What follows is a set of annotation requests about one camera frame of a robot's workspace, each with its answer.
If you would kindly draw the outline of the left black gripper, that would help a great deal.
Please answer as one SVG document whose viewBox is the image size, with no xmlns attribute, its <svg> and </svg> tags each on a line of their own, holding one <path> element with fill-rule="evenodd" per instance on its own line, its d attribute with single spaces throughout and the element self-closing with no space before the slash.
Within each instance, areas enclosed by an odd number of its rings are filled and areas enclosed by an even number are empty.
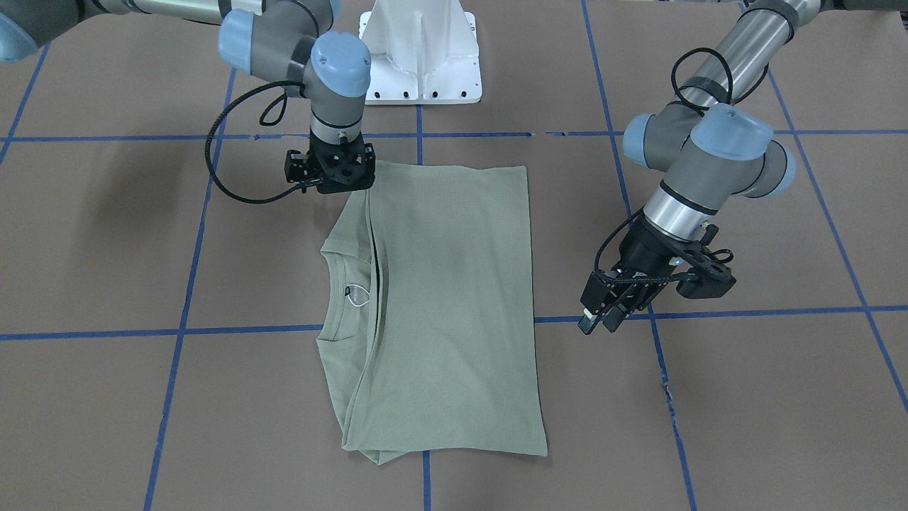
<svg viewBox="0 0 908 511">
<path fill-rule="evenodd" d="M 619 244 L 619 261 L 609 270 L 600 268 L 604 249 L 628 226 Z M 681 240 L 665 235 L 642 213 L 632 214 L 613 230 L 594 256 L 594 264 L 581 294 L 584 309 L 578 328 L 589 336 L 602 324 L 616 332 L 627 317 L 645 309 L 669 282 L 679 282 L 691 265 L 678 258 L 672 243 Z"/>
</svg>

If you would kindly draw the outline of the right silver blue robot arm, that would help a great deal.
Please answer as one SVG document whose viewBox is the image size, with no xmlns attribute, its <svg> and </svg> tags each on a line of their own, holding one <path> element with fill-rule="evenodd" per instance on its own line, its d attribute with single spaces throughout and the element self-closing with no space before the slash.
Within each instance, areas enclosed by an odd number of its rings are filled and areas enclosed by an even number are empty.
<svg viewBox="0 0 908 511">
<path fill-rule="evenodd" d="M 338 1 L 4 1 L 2 61 L 19 62 L 100 14 L 159 14 L 218 26 L 218 54 L 237 71 L 279 88 L 278 106 L 307 98 L 309 149 L 289 150 L 292 190 L 370 188 L 376 157 L 361 135 L 372 56 L 353 33 L 332 28 Z"/>
</svg>

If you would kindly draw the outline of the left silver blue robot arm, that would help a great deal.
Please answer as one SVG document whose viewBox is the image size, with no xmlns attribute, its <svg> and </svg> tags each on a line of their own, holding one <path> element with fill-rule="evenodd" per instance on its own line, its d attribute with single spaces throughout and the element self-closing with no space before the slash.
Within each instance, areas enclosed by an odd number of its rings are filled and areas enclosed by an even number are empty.
<svg viewBox="0 0 908 511">
<path fill-rule="evenodd" d="M 736 284 L 733 253 L 713 250 L 714 217 L 729 197 L 766 198 L 797 174 L 791 152 L 774 129 L 742 110 L 741 101 L 765 78 L 776 53 L 818 13 L 824 1 L 755 1 L 700 68 L 683 83 L 671 77 L 672 101 L 626 127 L 626 158 L 661 171 L 645 206 L 622 223 L 619 261 L 603 269 L 595 258 L 581 296 L 578 327 L 610 332 L 645 310 L 674 282 L 687 299 L 722 297 Z"/>
</svg>

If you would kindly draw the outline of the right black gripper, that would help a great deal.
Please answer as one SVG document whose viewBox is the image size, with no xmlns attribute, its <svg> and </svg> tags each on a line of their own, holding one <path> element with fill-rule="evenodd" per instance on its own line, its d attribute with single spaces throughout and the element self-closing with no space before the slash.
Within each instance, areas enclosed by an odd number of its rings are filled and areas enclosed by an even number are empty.
<svg viewBox="0 0 908 511">
<path fill-rule="evenodd" d="M 375 182 L 375 170 L 374 148 L 362 136 L 340 145 L 315 135 L 309 139 L 309 181 L 321 194 L 369 189 Z"/>
</svg>

